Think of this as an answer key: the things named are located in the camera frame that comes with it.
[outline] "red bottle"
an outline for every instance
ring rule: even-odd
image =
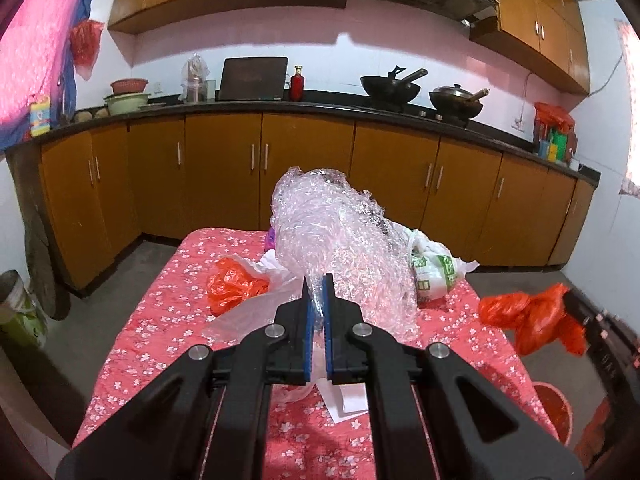
[[[305,89],[305,78],[302,77],[302,66],[296,65],[296,74],[291,76],[291,85],[289,87],[289,100],[300,101],[302,92]]]

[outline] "bubble-wrapped object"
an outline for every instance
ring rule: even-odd
[[[359,304],[366,321],[401,341],[416,337],[408,240],[368,192],[354,190],[336,170],[290,168],[276,185],[271,209],[276,257],[306,276],[317,329],[322,277],[332,273],[336,296]]]

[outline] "frying pan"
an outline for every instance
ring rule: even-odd
[[[395,105],[404,105],[414,99],[420,91],[420,87],[412,83],[412,81],[428,73],[426,69],[420,68],[404,79],[396,79],[396,75],[404,70],[406,69],[396,66],[386,77],[366,75],[360,78],[360,83],[364,91],[370,95],[373,100]]]
[[[482,111],[479,101],[489,93],[487,88],[472,94],[460,85],[442,86],[429,92],[431,104],[444,116],[456,117],[462,120],[473,119]]]

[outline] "countertop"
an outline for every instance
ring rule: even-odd
[[[149,110],[132,112],[110,116],[100,119],[92,119],[82,123],[72,123],[51,130],[41,136],[27,141],[28,143],[45,144],[54,140],[83,132],[85,130],[100,128],[108,124],[121,123],[124,121],[135,121],[146,118],[156,118],[163,116],[175,116],[182,114],[203,114],[203,113],[240,113],[240,112],[266,112],[266,113],[288,113],[288,114],[315,114],[326,115],[336,118],[352,119],[355,121],[370,121],[374,123],[401,126],[412,130],[423,131],[425,133],[437,134],[449,139],[457,139],[469,142],[476,146],[491,148],[503,153],[519,156],[532,160],[542,166],[546,166],[560,173],[574,178],[587,181],[594,187],[598,186],[600,174],[591,168],[582,168],[580,172],[572,171],[568,167],[549,162],[539,158],[537,155],[527,151],[524,147],[531,147],[531,143],[526,140],[502,132],[490,126],[475,121],[469,121],[467,127],[444,123],[434,118],[435,110],[431,108],[421,108],[409,105],[402,112],[393,112],[371,108],[367,106],[368,98],[364,96],[354,96],[351,94],[336,94],[334,92],[305,91],[304,102],[292,101],[207,101],[198,104],[176,104]],[[341,104],[339,101],[350,101],[349,104]],[[419,111],[427,117],[420,117]],[[19,149],[21,144],[10,148]]]

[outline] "pan handle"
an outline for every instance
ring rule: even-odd
[[[397,74],[404,72],[405,70],[406,68],[400,68],[398,65],[396,65],[396,67],[391,72],[389,72],[386,76],[389,79],[395,79]]]
[[[418,70],[416,70],[415,72],[409,74],[406,77],[403,77],[400,82],[401,83],[410,83],[411,81],[415,81],[416,79],[420,79],[421,77],[424,77],[428,74],[429,72],[427,72],[426,68],[419,68]]]
[[[478,99],[482,99],[483,97],[486,97],[487,95],[489,95],[489,89],[488,88],[483,88],[482,90],[476,92],[475,94],[473,94],[469,99],[467,99],[467,101],[469,102],[473,102],[473,101],[478,101]]]

